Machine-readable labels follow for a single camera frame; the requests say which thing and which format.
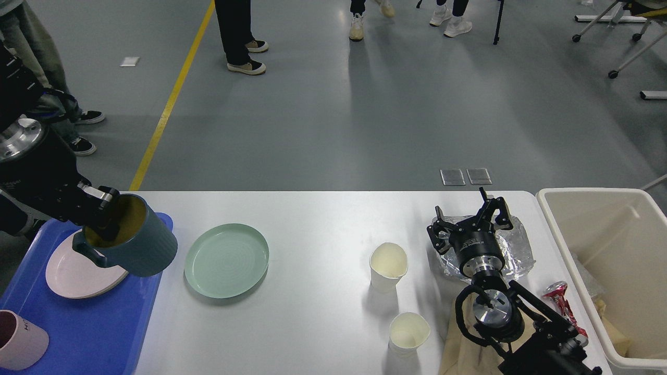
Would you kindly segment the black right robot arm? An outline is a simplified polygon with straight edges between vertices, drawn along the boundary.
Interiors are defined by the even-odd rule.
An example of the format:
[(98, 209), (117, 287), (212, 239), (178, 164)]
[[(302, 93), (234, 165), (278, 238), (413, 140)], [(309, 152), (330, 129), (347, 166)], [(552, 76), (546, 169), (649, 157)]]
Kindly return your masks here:
[(502, 374), (603, 373), (584, 363), (587, 340), (574, 323), (503, 275), (508, 261), (496, 232), (514, 225), (502, 197), (480, 193), (483, 204), (475, 215), (451, 223), (436, 206), (427, 227), (436, 252), (453, 252), (456, 268), (470, 281), (453, 302), (458, 330), (471, 343), (491, 347)]

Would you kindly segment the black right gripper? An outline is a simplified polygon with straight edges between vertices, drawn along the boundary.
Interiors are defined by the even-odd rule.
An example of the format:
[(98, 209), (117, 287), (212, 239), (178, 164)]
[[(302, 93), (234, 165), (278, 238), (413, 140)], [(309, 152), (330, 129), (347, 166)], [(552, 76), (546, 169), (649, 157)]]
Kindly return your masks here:
[(472, 229), (476, 232), (460, 232), (458, 224), (444, 219), (440, 206), (435, 207), (435, 219), (427, 226), (432, 247), (440, 255), (447, 254), (453, 247), (458, 270), (467, 278), (482, 270), (501, 271), (504, 268), (505, 258), (495, 232), (514, 229), (505, 199), (491, 197), (483, 187), (479, 192), (483, 204), (472, 221)]

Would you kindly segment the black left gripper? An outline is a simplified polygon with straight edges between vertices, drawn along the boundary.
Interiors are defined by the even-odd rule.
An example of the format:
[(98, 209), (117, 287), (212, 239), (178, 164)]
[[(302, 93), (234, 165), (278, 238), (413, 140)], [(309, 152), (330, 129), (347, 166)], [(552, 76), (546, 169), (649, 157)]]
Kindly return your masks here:
[(120, 191), (90, 185), (69, 146), (36, 120), (19, 118), (2, 131), (2, 191), (52, 218), (97, 228), (103, 241), (120, 232), (112, 221)]

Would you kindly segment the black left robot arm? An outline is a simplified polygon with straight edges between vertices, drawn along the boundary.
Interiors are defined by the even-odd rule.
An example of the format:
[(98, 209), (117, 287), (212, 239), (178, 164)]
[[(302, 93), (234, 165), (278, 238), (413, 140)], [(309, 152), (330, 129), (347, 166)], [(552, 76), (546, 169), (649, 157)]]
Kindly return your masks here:
[(33, 72), (2, 47), (2, 191), (60, 221), (86, 226), (104, 240), (119, 234), (118, 190), (100, 186), (77, 170), (69, 145), (47, 124), (29, 119), (41, 97), (64, 97), (43, 87)]

